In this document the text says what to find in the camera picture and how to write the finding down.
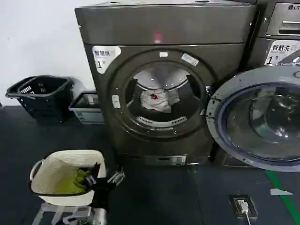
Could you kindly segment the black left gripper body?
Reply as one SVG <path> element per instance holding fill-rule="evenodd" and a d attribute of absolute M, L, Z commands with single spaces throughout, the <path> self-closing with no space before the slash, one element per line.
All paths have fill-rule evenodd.
<path fill-rule="evenodd" d="M 94 209 L 104 209 L 109 211 L 109 194 L 117 187 L 114 182 L 108 182 L 107 178 L 99 178 L 92 186 L 94 191 L 91 207 Z"/>

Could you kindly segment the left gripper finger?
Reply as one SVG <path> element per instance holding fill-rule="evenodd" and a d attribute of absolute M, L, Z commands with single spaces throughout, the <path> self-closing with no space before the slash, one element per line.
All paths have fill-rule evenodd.
<path fill-rule="evenodd" d="M 83 186 L 90 187 L 96 184 L 98 172 L 101 164 L 96 162 L 92 167 L 82 167 L 79 169 L 79 183 Z"/>
<path fill-rule="evenodd" d="M 125 173 L 122 165 L 118 165 L 117 168 L 109 174 L 107 177 L 107 184 L 109 187 L 117 187 L 125 178 Z"/>

